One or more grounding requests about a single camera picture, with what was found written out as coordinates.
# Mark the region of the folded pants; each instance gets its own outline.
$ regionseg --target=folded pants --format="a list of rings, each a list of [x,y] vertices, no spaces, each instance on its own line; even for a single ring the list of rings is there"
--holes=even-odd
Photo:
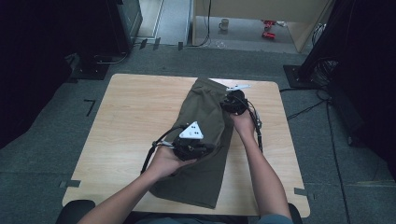
[[[182,167],[175,175],[157,182],[149,191],[159,198],[215,208],[224,175],[227,152],[233,135],[233,121],[219,102],[226,87],[215,81],[198,78],[184,100],[174,127],[198,121],[204,143],[216,145],[209,155]],[[165,141],[173,142],[181,133],[172,132]]]

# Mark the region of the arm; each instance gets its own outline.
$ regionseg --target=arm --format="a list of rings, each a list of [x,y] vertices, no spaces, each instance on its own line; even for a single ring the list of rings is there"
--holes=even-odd
[[[246,111],[231,115],[247,153],[251,182],[260,215],[279,214],[291,219],[285,190],[274,169],[262,155],[254,139],[254,124]]]
[[[145,173],[93,208],[79,223],[122,223],[155,182],[193,162],[179,160],[169,147],[159,147]]]

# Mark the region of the hand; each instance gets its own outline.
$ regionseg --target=hand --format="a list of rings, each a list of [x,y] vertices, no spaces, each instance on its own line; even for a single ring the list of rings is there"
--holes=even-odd
[[[152,173],[158,179],[174,173],[178,168],[192,164],[197,160],[181,161],[169,147],[158,147],[146,172]]]
[[[230,117],[233,120],[233,126],[241,137],[246,134],[254,136],[255,126],[247,110],[241,115],[230,114]]]

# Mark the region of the black stand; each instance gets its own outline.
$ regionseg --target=black stand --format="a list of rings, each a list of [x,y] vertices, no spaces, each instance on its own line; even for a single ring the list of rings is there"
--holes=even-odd
[[[70,78],[103,80],[109,66],[108,63],[91,63],[90,66],[82,68],[81,63],[78,63]]]
[[[312,80],[302,80],[299,76],[301,66],[299,65],[283,65],[283,70],[285,70],[286,77],[291,88],[295,89],[319,89],[319,85]]]

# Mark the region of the wooden table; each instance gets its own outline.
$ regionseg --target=wooden table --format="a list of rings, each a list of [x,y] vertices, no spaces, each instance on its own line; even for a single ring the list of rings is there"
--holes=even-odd
[[[111,78],[92,125],[63,205],[79,199],[99,204],[140,174],[152,141],[176,121],[178,111],[196,78],[117,74]],[[304,189],[284,108],[274,82],[213,79],[226,86],[250,84],[246,97],[262,118],[263,153],[279,175],[288,201],[308,217]],[[233,133],[216,209],[176,203],[147,193],[135,211],[256,216],[248,161],[237,132]]]
[[[194,0],[192,44],[197,16],[207,17],[210,0]],[[287,21],[294,46],[301,52],[318,23],[329,16],[333,0],[213,0],[211,17]]]

